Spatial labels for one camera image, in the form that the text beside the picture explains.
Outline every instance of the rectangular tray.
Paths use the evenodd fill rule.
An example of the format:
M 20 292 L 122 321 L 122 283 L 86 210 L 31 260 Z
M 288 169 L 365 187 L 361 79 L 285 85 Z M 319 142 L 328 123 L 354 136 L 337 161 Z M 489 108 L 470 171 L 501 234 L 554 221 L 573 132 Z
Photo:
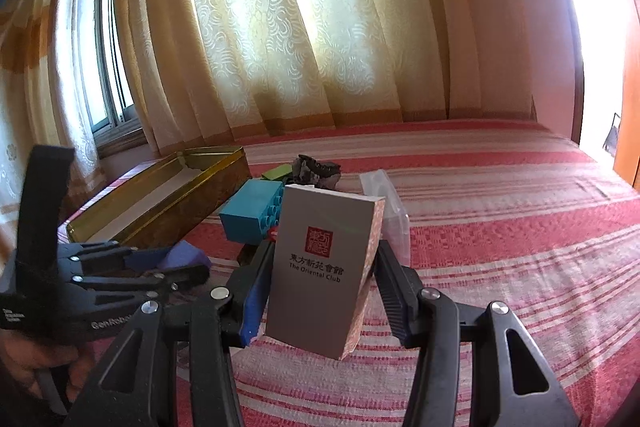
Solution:
M 202 147 L 174 153 L 71 220 L 66 226 L 69 241 L 113 239 L 129 247 L 170 247 L 249 178 L 241 147 Z

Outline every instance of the window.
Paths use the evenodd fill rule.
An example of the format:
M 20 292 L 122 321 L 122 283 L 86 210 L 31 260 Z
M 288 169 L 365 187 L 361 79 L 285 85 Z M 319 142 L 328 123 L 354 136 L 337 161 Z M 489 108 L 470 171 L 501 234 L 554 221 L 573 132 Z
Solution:
M 140 129 L 118 45 L 113 0 L 78 0 L 82 94 L 100 146 Z

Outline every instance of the window sill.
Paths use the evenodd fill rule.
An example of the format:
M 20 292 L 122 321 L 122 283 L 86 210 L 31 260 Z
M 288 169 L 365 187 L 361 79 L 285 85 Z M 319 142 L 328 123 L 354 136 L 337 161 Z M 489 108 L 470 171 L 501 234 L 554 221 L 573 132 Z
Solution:
M 94 135 L 94 139 L 100 159 L 147 143 L 138 119 Z

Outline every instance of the silver rivet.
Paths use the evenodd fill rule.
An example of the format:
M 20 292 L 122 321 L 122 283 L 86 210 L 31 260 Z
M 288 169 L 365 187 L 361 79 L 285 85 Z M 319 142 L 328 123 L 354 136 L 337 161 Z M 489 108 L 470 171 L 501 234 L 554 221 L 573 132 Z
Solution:
M 218 286 L 211 290 L 211 298 L 216 301 L 222 301 L 222 299 L 226 299 L 229 295 L 229 289 L 224 286 Z
M 156 301 L 147 301 L 140 307 L 143 313 L 151 314 L 158 311 L 158 303 Z
M 509 313 L 509 307 L 501 301 L 494 301 L 491 303 L 491 311 L 498 315 L 506 315 Z
M 422 288 L 422 290 L 420 290 L 420 295 L 422 298 L 430 301 L 440 298 L 440 292 L 436 290 L 436 288 Z

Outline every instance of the striped bedsheet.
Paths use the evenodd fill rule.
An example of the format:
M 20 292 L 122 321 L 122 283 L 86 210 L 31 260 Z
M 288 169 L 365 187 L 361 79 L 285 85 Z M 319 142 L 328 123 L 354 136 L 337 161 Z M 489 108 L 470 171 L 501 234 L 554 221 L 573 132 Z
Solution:
M 410 215 L 422 281 L 462 303 L 507 302 L 584 427 L 605 425 L 640 376 L 640 194 L 572 142 L 535 123 L 469 120 L 306 132 L 245 151 L 254 176 L 299 153 L 334 160 L 338 188 L 351 192 L 359 172 L 386 169 Z M 237 266 L 240 246 L 215 213 L 185 239 L 212 258 L 217 281 Z M 181 427 L 191 425 L 187 359 L 180 354 Z M 341 362 L 263 335 L 233 355 L 248 427 L 399 426 L 416 360 L 391 336 L 375 285 L 361 340 Z M 460 426 L 470 369 L 465 344 Z

